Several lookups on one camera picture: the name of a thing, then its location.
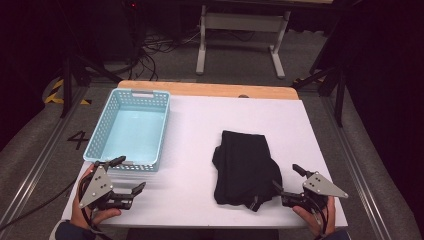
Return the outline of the white metal stand frame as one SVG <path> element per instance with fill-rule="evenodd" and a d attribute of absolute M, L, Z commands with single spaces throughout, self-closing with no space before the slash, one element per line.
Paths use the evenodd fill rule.
<path fill-rule="evenodd" d="M 268 32 L 276 34 L 276 41 L 268 47 L 276 75 L 279 79 L 285 78 L 285 72 L 279 56 L 280 47 L 291 16 L 285 11 L 278 16 L 262 16 L 233 13 L 209 12 L 205 5 L 201 8 L 200 16 L 200 45 L 198 50 L 196 74 L 202 75 L 206 59 L 206 30 L 238 30 Z"/>

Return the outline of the person's left hand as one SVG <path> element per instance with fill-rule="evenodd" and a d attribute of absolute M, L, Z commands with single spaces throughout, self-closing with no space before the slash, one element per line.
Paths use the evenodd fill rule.
<path fill-rule="evenodd" d="M 72 216 L 70 219 L 70 223 L 77 226 L 77 227 L 81 227 L 83 229 L 89 229 L 91 227 L 90 224 L 87 223 L 87 221 L 84 218 L 83 215 L 83 211 L 82 209 L 79 207 L 80 205 L 80 201 L 79 201 L 79 193 L 77 190 L 77 193 L 75 195 L 75 198 L 73 200 L 73 204 L 72 204 Z M 121 210 L 120 209 L 107 209 L 107 210 L 102 210 L 102 211 L 97 211 L 94 214 L 94 217 L 92 218 L 91 222 L 94 225 L 99 225 L 100 223 L 102 223 L 105 220 L 108 220 L 112 217 L 117 217 L 121 215 Z"/>

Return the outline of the metal floor rail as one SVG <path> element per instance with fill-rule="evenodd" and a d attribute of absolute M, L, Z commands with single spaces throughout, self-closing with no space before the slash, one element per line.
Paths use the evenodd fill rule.
<path fill-rule="evenodd" d="M 87 87 L 78 87 L 73 95 L 73 106 L 70 112 L 65 118 L 58 118 L 48 140 L 43 146 L 43 149 L 37 155 L 36 160 L 31 165 L 29 173 L 24 178 L 12 202 L 4 212 L 3 217 L 0 219 L 0 239 L 4 238 L 10 232 L 9 227 L 46 207 L 48 204 L 56 200 L 61 194 L 67 191 L 75 182 L 75 180 L 72 180 L 70 184 L 50 199 L 27 212 L 23 212 L 28 200 L 41 179 L 42 174 L 50 162 L 53 152 L 57 148 L 59 139 L 63 135 L 72 115 L 80 105 L 81 100 L 85 97 L 87 90 Z"/>
<path fill-rule="evenodd" d="M 343 149 L 347 168 L 353 179 L 356 191 L 358 192 L 359 198 L 362 202 L 362 205 L 364 207 L 364 210 L 367 214 L 367 217 L 370 221 L 371 227 L 374 231 L 377 240 L 392 240 L 392 237 L 376 204 L 376 200 L 368 186 L 364 174 L 360 169 L 351 144 L 347 139 L 346 133 L 336 121 L 335 108 L 333 107 L 332 101 L 328 97 L 323 97 L 321 99 L 321 102 L 330 119 L 332 128 L 335 131 L 338 142 L 340 143 Z"/>

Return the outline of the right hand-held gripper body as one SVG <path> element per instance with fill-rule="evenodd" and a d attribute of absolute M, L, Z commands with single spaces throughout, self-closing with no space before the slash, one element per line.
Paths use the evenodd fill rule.
<path fill-rule="evenodd" d="M 298 174 L 306 178 L 302 183 L 303 192 L 296 194 L 281 190 L 282 205 L 285 207 L 299 206 L 309 213 L 321 213 L 327 206 L 329 196 L 349 197 L 348 193 L 319 172 L 298 171 Z"/>

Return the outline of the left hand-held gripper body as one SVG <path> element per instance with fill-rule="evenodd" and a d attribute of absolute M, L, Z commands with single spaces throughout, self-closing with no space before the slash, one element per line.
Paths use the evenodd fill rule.
<path fill-rule="evenodd" d="M 79 200 L 80 209 L 88 207 L 91 210 L 112 208 L 129 210 L 131 208 L 134 196 L 115 193 L 107 170 L 107 163 L 97 162 L 93 172 L 87 175 L 89 183 L 80 187 L 82 190 Z"/>

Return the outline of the black cloth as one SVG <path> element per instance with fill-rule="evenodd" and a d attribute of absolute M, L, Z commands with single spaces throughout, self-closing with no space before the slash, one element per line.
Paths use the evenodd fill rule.
<path fill-rule="evenodd" d="M 219 205 L 244 205 L 257 212 L 277 195 L 274 182 L 282 184 L 264 135 L 224 130 L 212 163 L 217 169 L 214 198 Z"/>

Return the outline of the black tripod stand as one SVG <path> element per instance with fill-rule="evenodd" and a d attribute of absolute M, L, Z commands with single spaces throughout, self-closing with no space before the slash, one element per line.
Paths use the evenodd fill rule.
<path fill-rule="evenodd" d="M 318 87 L 318 94 L 320 96 L 329 97 L 334 89 L 337 89 L 336 101 L 334 107 L 334 118 L 339 127 L 342 127 L 342 110 L 345 95 L 346 79 L 344 77 L 343 69 L 340 66 L 330 67 L 326 70 L 321 70 L 311 76 L 300 80 L 294 81 L 291 85 L 295 90 L 300 90 L 302 87 L 311 84 L 312 82 L 322 79 L 323 82 Z"/>
<path fill-rule="evenodd" d="M 93 69 L 101 76 L 112 80 L 115 83 L 122 81 L 122 78 L 106 70 L 98 64 L 88 60 L 87 58 L 77 55 L 68 54 L 63 58 L 63 96 L 64 103 L 61 118 L 65 118 L 73 106 L 72 83 L 76 82 L 78 87 L 87 87 L 91 81 L 87 67 Z"/>

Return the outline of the yellow and black floor tape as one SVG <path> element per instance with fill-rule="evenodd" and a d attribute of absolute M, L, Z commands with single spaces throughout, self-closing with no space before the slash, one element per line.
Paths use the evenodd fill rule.
<path fill-rule="evenodd" d="M 64 99 L 58 97 L 58 92 L 60 88 L 64 84 L 64 79 L 59 79 L 56 81 L 56 83 L 53 85 L 50 93 L 45 98 L 44 103 L 55 103 L 55 104 L 64 104 Z M 92 100 L 90 99 L 82 99 L 80 102 L 81 105 L 91 105 Z"/>

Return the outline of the person's right hand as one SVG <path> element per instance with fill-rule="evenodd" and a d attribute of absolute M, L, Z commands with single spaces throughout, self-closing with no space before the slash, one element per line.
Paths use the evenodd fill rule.
<path fill-rule="evenodd" d="M 320 234 L 322 233 L 323 225 L 319 224 L 317 220 L 324 222 L 321 216 L 315 217 L 313 214 L 309 213 L 308 211 L 306 211 L 300 206 L 294 206 L 292 210 L 307 223 L 307 226 L 314 237 L 320 236 Z M 327 227 L 326 227 L 325 234 L 329 236 L 336 231 L 336 227 L 335 227 L 336 208 L 335 208 L 335 199 L 333 196 L 328 197 L 327 207 L 323 211 L 323 213 L 327 220 Z"/>

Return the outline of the white table cover sheet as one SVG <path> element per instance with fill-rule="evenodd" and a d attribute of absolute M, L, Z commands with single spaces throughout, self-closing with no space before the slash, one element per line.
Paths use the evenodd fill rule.
<path fill-rule="evenodd" d="M 262 134 L 279 165 L 285 190 L 300 192 L 303 179 L 292 167 L 329 174 L 303 103 L 226 97 L 172 96 L 158 171 L 119 179 L 146 185 L 131 209 L 105 226 L 168 228 L 297 228 L 304 222 L 279 198 L 253 212 L 219 205 L 212 163 L 225 130 Z"/>

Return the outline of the light blue plastic basket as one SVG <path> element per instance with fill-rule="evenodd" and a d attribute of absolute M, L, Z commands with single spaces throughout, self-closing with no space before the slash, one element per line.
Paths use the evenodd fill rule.
<path fill-rule="evenodd" d="M 157 172 L 169 110 L 167 91 L 112 90 L 83 159 L 105 162 L 125 156 L 117 170 Z"/>

